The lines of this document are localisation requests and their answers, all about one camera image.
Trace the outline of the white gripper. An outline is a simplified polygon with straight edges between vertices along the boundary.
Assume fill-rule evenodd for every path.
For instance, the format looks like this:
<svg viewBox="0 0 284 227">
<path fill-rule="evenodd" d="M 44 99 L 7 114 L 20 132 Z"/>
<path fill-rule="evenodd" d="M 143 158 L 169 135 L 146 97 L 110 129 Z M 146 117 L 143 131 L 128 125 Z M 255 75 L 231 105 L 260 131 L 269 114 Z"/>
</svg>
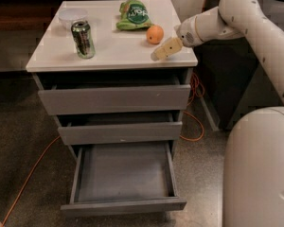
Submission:
<svg viewBox="0 0 284 227">
<path fill-rule="evenodd" d="M 164 60 L 168 56 L 176 54 L 185 47 L 195 47 L 203 43 L 196 29 L 196 16 L 184 20 L 175 27 L 176 35 L 179 37 L 170 37 L 151 53 L 153 61 Z"/>
</svg>

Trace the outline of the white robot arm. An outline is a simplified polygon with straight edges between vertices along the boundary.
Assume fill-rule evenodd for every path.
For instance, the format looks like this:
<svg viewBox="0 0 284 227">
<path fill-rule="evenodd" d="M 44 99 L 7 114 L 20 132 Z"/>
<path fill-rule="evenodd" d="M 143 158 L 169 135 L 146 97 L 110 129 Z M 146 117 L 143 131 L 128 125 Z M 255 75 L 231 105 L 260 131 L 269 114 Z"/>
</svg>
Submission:
<svg viewBox="0 0 284 227">
<path fill-rule="evenodd" d="M 245 93 L 266 96 L 276 107 L 256 109 L 232 128 L 224 155 L 222 227 L 284 227 L 284 31 L 262 11 L 258 0 L 220 0 L 175 28 L 175 36 L 151 57 L 163 60 L 183 47 L 243 37 L 259 66 Z"/>
</svg>

